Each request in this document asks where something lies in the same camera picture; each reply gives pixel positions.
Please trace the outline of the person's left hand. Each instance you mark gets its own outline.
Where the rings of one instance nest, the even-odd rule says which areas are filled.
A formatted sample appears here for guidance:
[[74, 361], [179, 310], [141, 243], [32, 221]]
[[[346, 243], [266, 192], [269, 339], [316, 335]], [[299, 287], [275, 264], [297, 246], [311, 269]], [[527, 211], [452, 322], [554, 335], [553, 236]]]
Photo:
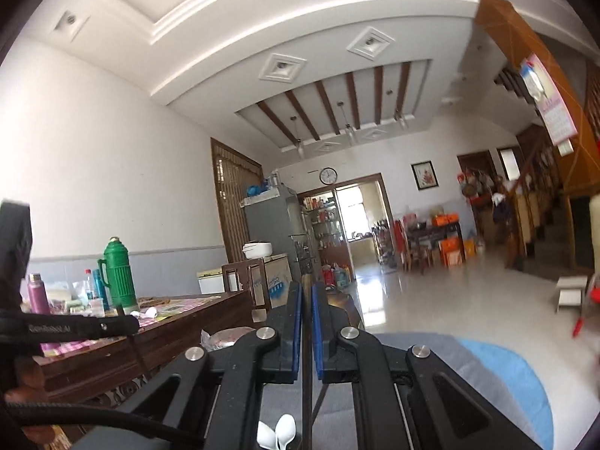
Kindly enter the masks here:
[[[17, 386], [3, 392], [9, 403], [47, 402], [45, 378], [41, 367], [33, 358], [18, 358], [14, 364]], [[24, 434], [40, 448], [55, 439], [52, 427], [25, 427]]]

